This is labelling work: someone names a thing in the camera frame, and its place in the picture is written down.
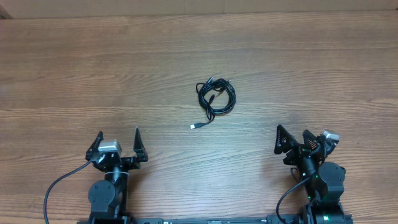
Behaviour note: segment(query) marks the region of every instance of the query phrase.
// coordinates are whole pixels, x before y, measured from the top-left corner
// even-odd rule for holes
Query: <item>wood grain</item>
[[[149,162],[131,172],[136,217],[262,217],[291,186],[275,129],[336,131],[356,223],[398,218],[398,12],[0,21],[0,222],[43,223],[47,187],[84,163],[99,130]],[[232,80],[237,103],[206,121],[195,84]],[[214,102],[221,106],[226,96]],[[92,167],[56,185],[51,223],[88,218]],[[283,202],[297,212],[303,192]]]

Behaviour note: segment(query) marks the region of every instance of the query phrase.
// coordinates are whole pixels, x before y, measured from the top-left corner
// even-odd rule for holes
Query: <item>wooden table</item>
[[[136,217],[263,217],[294,181],[274,155],[283,124],[341,135],[341,201],[355,223],[398,218],[398,11],[0,21],[0,222],[43,223],[48,186],[82,165],[99,130],[149,162],[131,171]],[[232,80],[208,126],[195,84]],[[226,94],[214,102],[222,106]],[[90,213],[92,166],[49,198],[51,223]],[[289,195],[282,213],[307,203]]]

